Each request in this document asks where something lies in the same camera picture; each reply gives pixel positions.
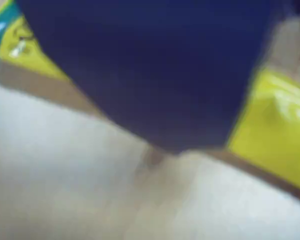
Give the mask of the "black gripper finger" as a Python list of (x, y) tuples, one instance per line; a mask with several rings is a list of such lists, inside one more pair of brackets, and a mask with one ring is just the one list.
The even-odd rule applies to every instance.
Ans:
[(19, 0), (43, 52), (166, 151), (224, 146), (280, 0)]

